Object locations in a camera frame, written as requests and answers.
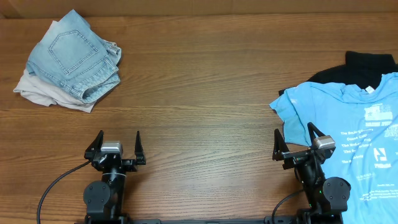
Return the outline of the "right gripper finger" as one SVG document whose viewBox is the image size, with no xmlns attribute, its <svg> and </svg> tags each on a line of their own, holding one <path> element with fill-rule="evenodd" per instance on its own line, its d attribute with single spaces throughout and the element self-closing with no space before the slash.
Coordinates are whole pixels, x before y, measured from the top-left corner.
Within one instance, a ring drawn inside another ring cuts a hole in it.
<svg viewBox="0 0 398 224">
<path fill-rule="evenodd" d="M 284 160 L 290 153 L 287 144 L 285 143 L 282 134 L 278 129 L 274 130 L 274 149 L 272 159 L 274 161 Z"/>
<path fill-rule="evenodd" d="M 324 134 L 312 123 L 307 124 L 308 132 L 310 135 L 310 140 L 313 146 L 323 146 L 324 145 Z"/>
</svg>

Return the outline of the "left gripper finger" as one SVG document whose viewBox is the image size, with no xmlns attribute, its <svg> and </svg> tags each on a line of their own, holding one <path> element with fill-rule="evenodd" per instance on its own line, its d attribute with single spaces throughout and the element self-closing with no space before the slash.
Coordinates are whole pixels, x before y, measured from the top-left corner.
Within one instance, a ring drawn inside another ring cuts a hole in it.
<svg viewBox="0 0 398 224">
<path fill-rule="evenodd" d="M 92 161 L 97 152 L 101 151 L 103 144 L 104 132 L 100 130 L 94 141 L 85 150 L 84 158 Z"/>
<path fill-rule="evenodd" d="M 144 149 L 143 149 L 143 146 L 141 143 L 141 136 L 140 136 L 139 131 L 137 131 L 137 133 L 136 133 L 134 153 L 136 156 L 136 164 L 137 165 L 146 165 L 146 157 L 145 157 Z"/>
</svg>

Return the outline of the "light blue printed t-shirt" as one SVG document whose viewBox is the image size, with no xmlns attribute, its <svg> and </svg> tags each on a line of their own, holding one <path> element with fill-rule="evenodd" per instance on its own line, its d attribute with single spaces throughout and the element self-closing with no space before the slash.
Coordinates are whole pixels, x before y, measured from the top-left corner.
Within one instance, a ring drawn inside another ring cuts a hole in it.
<svg viewBox="0 0 398 224">
<path fill-rule="evenodd" d="M 397 73 L 375 89 L 305 82 L 270 107 L 284 123 L 287 143 L 310 146 L 308 123 L 336 142 L 322 165 L 326 177 L 351 184 L 344 223 L 397 223 Z"/>
</svg>

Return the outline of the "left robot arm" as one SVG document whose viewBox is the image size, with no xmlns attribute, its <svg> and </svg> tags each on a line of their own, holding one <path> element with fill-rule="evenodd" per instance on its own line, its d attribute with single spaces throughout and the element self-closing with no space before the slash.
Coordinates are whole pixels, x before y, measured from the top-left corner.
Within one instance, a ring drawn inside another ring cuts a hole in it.
<svg viewBox="0 0 398 224">
<path fill-rule="evenodd" d="M 134 159 L 123 158 L 121 142 L 104 142 L 103 137 L 104 132 L 100 131 L 84 154 L 84 158 L 102 173 L 101 180 L 88 184 L 83 192 L 85 223 L 132 223 L 122 207 L 126 174 L 146 164 L 140 133 L 136 133 Z"/>
</svg>

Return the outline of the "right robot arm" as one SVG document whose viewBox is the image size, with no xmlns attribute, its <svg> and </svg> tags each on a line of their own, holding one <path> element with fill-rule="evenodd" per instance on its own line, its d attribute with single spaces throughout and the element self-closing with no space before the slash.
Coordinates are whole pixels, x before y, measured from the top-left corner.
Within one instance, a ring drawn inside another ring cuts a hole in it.
<svg viewBox="0 0 398 224">
<path fill-rule="evenodd" d="M 271 223 L 279 223 L 277 209 L 300 193 L 306 195 L 310 208 L 297 210 L 296 215 L 284 217 L 284 223 L 342 223 L 342 213 L 348 209 L 351 185 L 340 177 L 326 178 L 321 165 L 329 159 L 336 147 L 329 135 L 323 134 L 313 123 L 307 124 L 312 145 L 304 151 L 291 152 L 278 129 L 274 130 L 272 159 L 282 161 L 283 169 L 293 169 L 302 189 L 286 196 L 273 209 Z"/>
</svg>

